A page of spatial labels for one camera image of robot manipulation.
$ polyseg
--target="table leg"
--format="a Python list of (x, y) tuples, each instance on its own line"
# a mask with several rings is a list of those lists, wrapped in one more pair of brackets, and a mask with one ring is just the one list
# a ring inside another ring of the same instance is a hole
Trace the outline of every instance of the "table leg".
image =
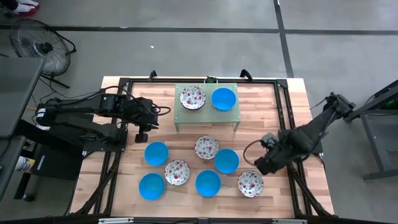
[(233, 127), (234, 127), (234, 131), (236, 131), (238, 129), (240, 122), (236, 122), (236, 123), (232, 123)]

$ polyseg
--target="gray floor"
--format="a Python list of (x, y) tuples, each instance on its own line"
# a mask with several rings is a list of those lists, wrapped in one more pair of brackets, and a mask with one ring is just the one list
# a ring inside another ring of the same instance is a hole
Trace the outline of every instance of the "gray floor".
[[(35, 18), (55, 25), (277, 28), (271, 0), (40, 2), (42, 9)], [(394, 0), (280, 0), (280, 5), (287, 29), (398, 29), (398, 1)], [(14, 55), (7, 33), (0, 32), (1, 53)], [(246, 68), (255, 77), (287, 76), (278, 34), (62, 34), (78, 49), (68, 72), (60, 77), (71, 89), (57, 88), (69, 96), (97, 90), (104, 75), (148, 75), (151, 70), (162, 76), (236, 76)], [(396, 35), (288, 35), (287, 43), (294, 75), (304, 78), (311, 105), (331, 91), (362, 105), (369, 95), (397, 79)], [(39, 85), (36, 99), (49, 93)], [(312, 112), (315, 116), (320, 108)], [(28, 111), (24, 117), (30, 119), (30, 114)], [(377, 168), (361, 122), (337, 121), (329, 131), (322, 144), (335, 213), (345, 218), (398, 222), (398, 178), (362, 180)], [(25, 203), (11, 197), (18, 178), (17, 174), (13, 177), (7, 197), (0, 202), (0, 219), (65, 213), (73, 182), (38, 178), (30, 186), (37, 201)]]

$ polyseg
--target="electric fan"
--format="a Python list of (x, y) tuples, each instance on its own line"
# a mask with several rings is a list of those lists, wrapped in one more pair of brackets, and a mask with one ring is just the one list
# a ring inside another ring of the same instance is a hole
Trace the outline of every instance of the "electric fan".
[[(65, 40), (72, 44), (72, 51)], [(11, 27), (10, 41), (18, 57), (44, 59), (42, 74), (51, 77), (51, 81), (68, 70), (70, 55), (76, 52), (74, 43), (49, 25), (33, 19), (16, 21)]]

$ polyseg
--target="plate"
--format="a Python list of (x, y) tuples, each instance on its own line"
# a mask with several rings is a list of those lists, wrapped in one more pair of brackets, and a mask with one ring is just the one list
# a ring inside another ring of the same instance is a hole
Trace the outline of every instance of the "plate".
[(202, 136), (195, 143), (195, 151), (202, 159), (212, 159), (218, 153), (218, 142), (211, 136)]
[(246, 197), (256, 197), (264, 188), (262, 175), (253, 170), (244, 171), (238, 177), (238, 189)]
[(186, 109), (199, 109), (205, 104), (205, 101), (205, 92), (197, 86), (186, 87), (181, 91), (180, 102)]
[(190, 174), (191, 171), (188, 164), (179, 159), (169, 162), (164, 170), (167, 182), (176, 186), (184, 184)]

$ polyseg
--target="bowl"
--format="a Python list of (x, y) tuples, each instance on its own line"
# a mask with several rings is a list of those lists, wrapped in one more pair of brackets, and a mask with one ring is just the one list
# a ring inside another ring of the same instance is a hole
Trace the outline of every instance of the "bowl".
[(232, 149), (222, 149), (214, 160), (216, 168), (224, 173), (233, 173), (239, 166), (239, 157)]
[(147, 174), (139, 182), (139, 193), (146, 200), (158, 199), (163, 191), (164, 180), (159, 174)]
[(216, 172), (204, 170), (197, 176), (195, 187), (200, 195), (212, 197), (220, 190), (221, 179)]
[(254, 170), (246, 170), (238, 177), (238, 189), (246, 197), (257, 197), (263, 188), (262, 175)]
[(169, 156), (169, 149), (162, 142), (152, 142), (145, 149), (145, 161), (149, 165), (159, 166), (166, 162)]
[(197, 110), (205, 104), (205, 101), (205, 92), (197, 86), (189, 86), (181, 91), (180, 102), (186, 109)]
[(191, 170), (186, 162), (176, 159), (169, 162), (164, 169), (164, 177), (172, 185), (184, 184), (191, 174)]
[(211, 102), (215, 108), (228, 111), (235, 105), (236, 96), (229, 88), (219, 88), (211, 95)]
[(195, 152), (202, 159), (212, 159), (218, 153), (218, 142), (211, 136), (202, 136), (195, 143)]

